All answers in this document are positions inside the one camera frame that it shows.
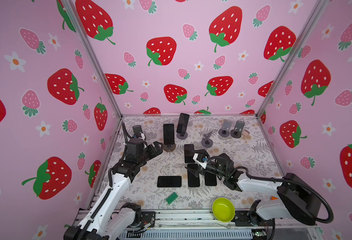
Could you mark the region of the grey round phone stand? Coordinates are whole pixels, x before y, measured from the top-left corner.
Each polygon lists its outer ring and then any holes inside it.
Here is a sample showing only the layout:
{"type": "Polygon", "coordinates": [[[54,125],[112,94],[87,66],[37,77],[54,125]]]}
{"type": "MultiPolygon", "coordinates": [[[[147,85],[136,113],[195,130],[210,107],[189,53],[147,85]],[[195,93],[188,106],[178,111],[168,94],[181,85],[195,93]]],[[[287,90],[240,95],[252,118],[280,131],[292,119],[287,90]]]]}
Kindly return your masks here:
{"type": "Polygon", "coordinates": [[[230,135],[232,124],[233,123],[231,121],[224,120],[222,127],[218,131],[219,135],[223,138],[227,138],[230,135]]]}

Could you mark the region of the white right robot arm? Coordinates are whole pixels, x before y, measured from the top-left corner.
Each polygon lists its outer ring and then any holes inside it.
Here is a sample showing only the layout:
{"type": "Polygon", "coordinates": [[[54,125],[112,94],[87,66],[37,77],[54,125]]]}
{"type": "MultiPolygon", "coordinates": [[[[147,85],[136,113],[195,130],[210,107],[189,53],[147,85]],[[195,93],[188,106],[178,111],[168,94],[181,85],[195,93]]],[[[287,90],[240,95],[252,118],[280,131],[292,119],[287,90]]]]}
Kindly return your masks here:
{"type": "Polygon", "coordinates": [[[246,167],[234,167],[226,154],[211,157],[205,150],[188,150],[187,159],[198,168],[188,168],[194,176],[212,174],[231,191],[257,192],[274,197],[275,200],[252,203],[241,221],[253,226],[276,219],[294,219],[307,226],[316,223],[330,224],[334,213],[329,203],[302,179],[292,173],[281,178],[252,176],[246,167]]]}

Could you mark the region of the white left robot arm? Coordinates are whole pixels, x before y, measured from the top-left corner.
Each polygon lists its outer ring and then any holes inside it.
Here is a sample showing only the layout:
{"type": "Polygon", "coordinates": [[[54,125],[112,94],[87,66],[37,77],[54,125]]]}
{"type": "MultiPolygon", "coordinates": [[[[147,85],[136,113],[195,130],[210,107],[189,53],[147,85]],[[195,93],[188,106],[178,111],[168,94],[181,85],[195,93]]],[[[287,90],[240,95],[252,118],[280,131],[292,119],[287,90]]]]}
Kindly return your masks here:
{"type": "Polygon", "coordinates": [[[111,218],[120,198],[128,190],[136,175],[149,160],[163,153],[163,144],[147,144],[141,138],[130,139],[122,158],[108,170],[109,184],[93,208],[76,227],[68,227],[65,240],[115,240],[132,224],[141,222],[141,207],[125,204],[115,218],[111,218]]]}

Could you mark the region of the black phone wooden stand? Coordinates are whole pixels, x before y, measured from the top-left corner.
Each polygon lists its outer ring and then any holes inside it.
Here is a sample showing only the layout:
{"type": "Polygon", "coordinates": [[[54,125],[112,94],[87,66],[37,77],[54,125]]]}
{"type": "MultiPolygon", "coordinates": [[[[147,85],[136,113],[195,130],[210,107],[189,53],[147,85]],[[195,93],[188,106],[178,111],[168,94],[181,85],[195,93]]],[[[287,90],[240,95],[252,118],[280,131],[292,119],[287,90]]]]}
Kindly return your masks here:
{"type": "Polygon", "coordinates": [[[163,125],[164,145],[175,144],[175,126],[174,124],[163,125]]]}

